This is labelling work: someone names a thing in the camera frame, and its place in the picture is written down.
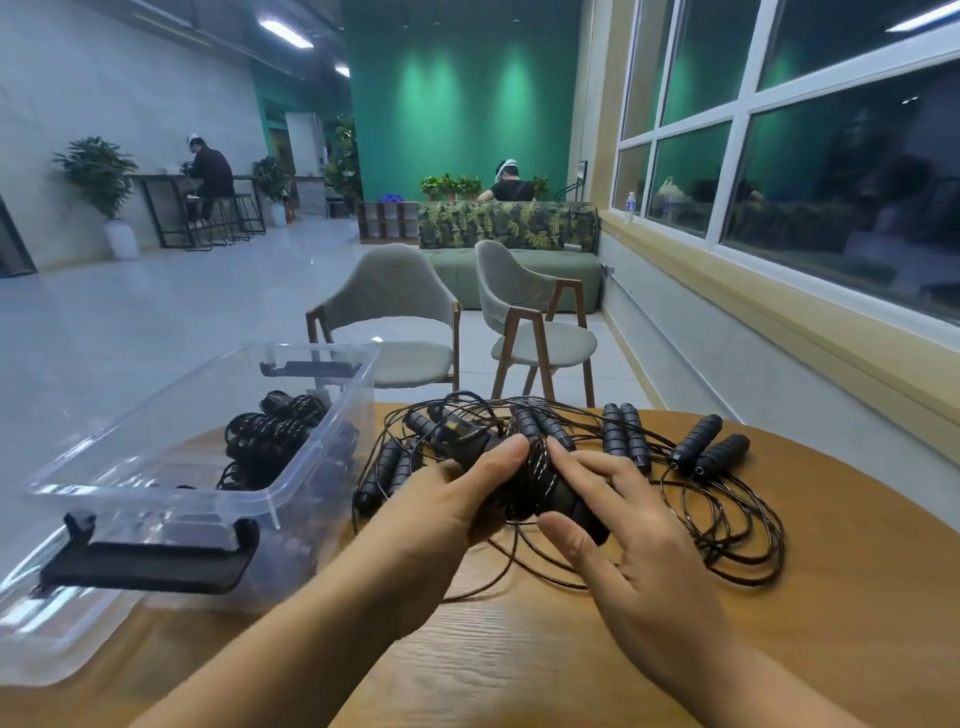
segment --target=ceiling light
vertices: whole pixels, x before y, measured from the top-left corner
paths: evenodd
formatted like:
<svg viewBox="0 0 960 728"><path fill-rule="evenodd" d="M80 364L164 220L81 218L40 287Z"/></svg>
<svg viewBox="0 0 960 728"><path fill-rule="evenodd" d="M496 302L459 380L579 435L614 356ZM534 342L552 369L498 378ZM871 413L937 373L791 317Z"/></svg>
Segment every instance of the ceiling light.
<svg viewBox="0 0 960 728"><path fill-rule="evenodd" d="M295 45L298 48L313 48L313 43L301 36L296 31L287 28L287 26L285 26L279 20L261 20L260 25L271 33L280 36L291 45Z"/></svg>
<svg viewBox="0 0 960 728"><path fill-rule="evenodd" d="M917 15L917 17L904 20L893 28L887 28L887 33L909 33L910 31L922 28L924 25L929 25L941 18L945 18L948 15L953 15L955 12L960 12L960 0L941 5L939 8L934 8L932 11L925 12L923 15Z"/></svg>

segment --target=leaf pattern upholstery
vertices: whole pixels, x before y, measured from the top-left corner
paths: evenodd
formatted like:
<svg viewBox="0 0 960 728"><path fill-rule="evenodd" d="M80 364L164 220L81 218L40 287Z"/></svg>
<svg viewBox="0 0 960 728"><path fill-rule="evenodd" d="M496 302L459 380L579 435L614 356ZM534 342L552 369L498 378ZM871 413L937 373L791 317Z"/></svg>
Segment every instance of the leaf pattern upholstery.
<svg viewBox="0 0 960 728"><path fill-rule="evenodd" d="M592 253L600 231L597 208L587 203L438 202L420 206L420 247L472 248L498 240L508 248Z"/></svg>

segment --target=wood grain tabletop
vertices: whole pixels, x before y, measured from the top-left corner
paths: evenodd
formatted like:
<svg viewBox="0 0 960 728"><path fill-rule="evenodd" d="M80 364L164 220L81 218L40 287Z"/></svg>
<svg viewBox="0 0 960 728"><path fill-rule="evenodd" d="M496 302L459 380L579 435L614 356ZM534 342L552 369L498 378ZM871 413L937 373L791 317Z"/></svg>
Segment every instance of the wood grain tabletop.
<svg viewBox="0 0 960 728"><path fill-rule="evenodd" d="M397 406L379 403L377 414ZM677 412L640 414L645 427L673 440L697 420ZM736 627L871 725L957 725L960 535L820 452L743 425L727 424L724 434L731 432L751 438L737 472L776 509L787 534L786 569L775 586L746 590L717 580ZM542 543L535 529L531 535ZM616 546L609 549L615 556ZM523 546L519 556L536 560ZM504 560L491 546L477 546L451 591L484 583ZM0 690L0 725L126 725L252 620L139 608L72 678L49 688ZM391 648L334 725L695 723L627 662L587 595L514 568L489 594L442 606Z"/></svg>

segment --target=clear plastic storage box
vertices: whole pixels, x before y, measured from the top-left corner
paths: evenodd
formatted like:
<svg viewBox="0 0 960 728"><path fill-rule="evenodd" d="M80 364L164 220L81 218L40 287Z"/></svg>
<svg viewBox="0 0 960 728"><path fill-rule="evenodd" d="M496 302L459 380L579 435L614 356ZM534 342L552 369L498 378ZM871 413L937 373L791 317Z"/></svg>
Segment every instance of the clear plastic storage box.
<svg viewBox="0 0 960 728"><path fill-rule="evenodd" d="M48 506L51 520L35 526L28 546L18 539L20 550L0 557L0 684L46 685L73 673L144 595L153 606L259 612L295 592L348 527L377 430L375 358L376 347L240 347L38 473L29 497ZM230 462L226 424L258 411L272 390L317 395L329 411L268 488L217 490ZM128 548L114 553L115 545ZM106 565L116 585L134 575L140 589L41 588L41 571L66 546L80 572L95 557L101 576ZM164 594L164 569L195 578L203 596ZM234 569L236 586L205 589L224 569Z"/></svg>

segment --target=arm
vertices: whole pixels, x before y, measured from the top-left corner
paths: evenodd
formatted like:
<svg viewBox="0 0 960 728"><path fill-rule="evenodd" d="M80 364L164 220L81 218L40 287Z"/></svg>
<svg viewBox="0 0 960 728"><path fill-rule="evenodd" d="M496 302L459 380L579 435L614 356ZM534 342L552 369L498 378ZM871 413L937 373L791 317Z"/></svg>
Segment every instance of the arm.
<svg viewBox="0 0 960 728"><path fill-rule="evenodd" d="M414 473L326 569L134 728L328 724L387 648L433 614L467 549L502 527L482 504L526 454L515 436L466 474L452 462Z"/></svg>
<svg viewBox="0 0 960 728"><path fill-rule="evenodd" d="M617 645L708 728L864 728L733 632L693 541L627 458L548 445L554 466L623 545L616 567L545 513L543 534L580 573Z"/></svg>

